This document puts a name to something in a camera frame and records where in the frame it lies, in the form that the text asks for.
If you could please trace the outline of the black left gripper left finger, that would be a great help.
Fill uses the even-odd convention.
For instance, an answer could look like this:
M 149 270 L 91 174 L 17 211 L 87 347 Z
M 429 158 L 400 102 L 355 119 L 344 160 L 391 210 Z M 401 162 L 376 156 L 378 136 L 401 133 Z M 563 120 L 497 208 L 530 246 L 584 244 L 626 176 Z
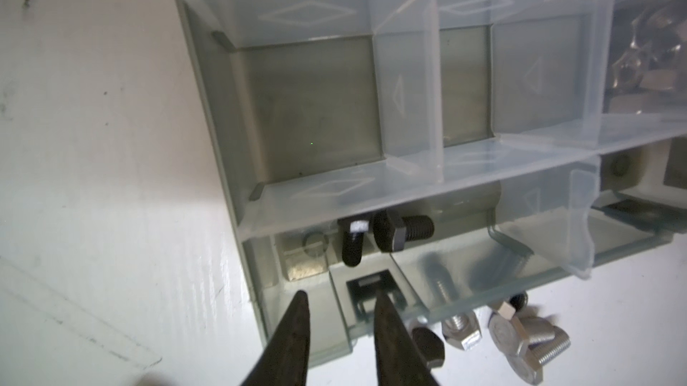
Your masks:
M 311 349 L 311 311 L 297 291 L 252 371 L 242 385 L 305 385 Z

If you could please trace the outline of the black bolt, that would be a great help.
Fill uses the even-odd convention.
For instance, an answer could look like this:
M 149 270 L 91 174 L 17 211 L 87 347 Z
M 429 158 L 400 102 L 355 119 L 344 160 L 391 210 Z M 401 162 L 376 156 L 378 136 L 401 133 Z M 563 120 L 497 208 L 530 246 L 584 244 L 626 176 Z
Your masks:
M 341 234 L 342 260 L 346 266 L 355 267 L 361 262 L 364 238 L 370 230 L 371 222 L 371 212 L 341 218 L 337 221 Z
M 424 326 L 414 328 L 411 330 L 411 339 L 427 368 L 435 369 L 444 365 L 445 343 L 431 329 Z
M 430 239 L 435 224 L 427 215 L 402 216 L 386 209 L 373 216 L 372 232 L 377 248 L 383 253 L 403 251 L 408 242 Z

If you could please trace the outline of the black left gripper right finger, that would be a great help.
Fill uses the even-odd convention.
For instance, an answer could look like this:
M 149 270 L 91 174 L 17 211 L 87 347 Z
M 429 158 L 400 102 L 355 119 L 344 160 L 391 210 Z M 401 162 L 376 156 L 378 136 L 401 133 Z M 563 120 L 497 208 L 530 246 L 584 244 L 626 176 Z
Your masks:
M 376 295 L 373 336 L 378 385 L 438 385 L 389 296 Z

